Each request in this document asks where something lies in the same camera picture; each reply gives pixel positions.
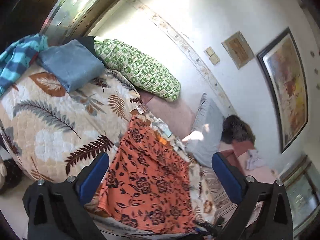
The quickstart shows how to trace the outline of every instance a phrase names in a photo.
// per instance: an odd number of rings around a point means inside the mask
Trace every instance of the blue folded blanket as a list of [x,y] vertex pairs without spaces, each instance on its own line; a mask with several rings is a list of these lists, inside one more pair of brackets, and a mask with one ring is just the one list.
[[26,36],[6,48],[0,55],[0,96],[29,68],[38,52],[47,48],[47,37],[41,34]]
[[38,59],[68,92],[83,87],[104,71],[104,64],[77,40],[49,47],[39,53]]

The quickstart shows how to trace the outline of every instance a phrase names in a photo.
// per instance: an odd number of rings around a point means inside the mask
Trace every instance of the framed painting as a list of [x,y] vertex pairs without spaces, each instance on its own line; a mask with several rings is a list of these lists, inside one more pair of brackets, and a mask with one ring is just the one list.
[[283,153],[308,122],[306,78],[290,29],[282,32],[257,58],[275,104]]
[[240,69],[254,58],[254,54],[249,44],[241,32],[237,32],[225,40],[222,45],[229,53],[237,68]]

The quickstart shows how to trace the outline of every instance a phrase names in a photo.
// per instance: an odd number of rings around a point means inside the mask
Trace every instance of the metal bolt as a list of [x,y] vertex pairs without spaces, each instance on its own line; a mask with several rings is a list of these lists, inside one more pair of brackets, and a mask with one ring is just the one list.
[[38,182],[37,182],[37,184],[38,184],[39,186],[43,185],[44,183],[45,183],[45,180],[44,180],[44,179],[39,179]]
[[71,182],[74,182],[76,180],[76,177],[75,176],[69,176],[67,177],[67,182],[71,183]]
[[283,186],[283,182],[281,180],[279,180],[279,179],[276,180],[276,184],[278,186]]
[[252,176],[246,176],[245,179],[247,180],[247,182],[254,182],[254,177]]

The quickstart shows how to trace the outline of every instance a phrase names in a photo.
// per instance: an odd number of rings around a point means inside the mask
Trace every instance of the blue padding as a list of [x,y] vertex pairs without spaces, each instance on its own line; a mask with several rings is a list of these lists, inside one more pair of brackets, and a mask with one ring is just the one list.
[[235,204],[241,203],[243,199],[241,185],[217,153],[212,156],[212,168],[230,198],[230,201]]
[[92,200],[108,167],[109,156],[108,154],[104,154],[80,186],[79,201],[81,205],[89,203]]

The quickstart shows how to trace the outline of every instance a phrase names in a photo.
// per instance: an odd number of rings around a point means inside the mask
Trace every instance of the light switch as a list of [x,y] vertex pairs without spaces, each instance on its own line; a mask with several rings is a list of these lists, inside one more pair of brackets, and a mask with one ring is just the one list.
[[220,62],[219,57],[217,56],[217,54],[213,51],[213,49],[211,47],[207,48],[205,50],[205,52],[208,53],[209,59],[213,65],[216,65],[217,63]]
[[211,47],[205,49],[205,51],[208,53],[209,57],[211,57],[214,54],[214,51]]
[[209,59],[210,59],[210,61],[212,62],[213,65],[217,65],[220,62],[219,57],[215,53],[213,53],[213,55],[210,56]]

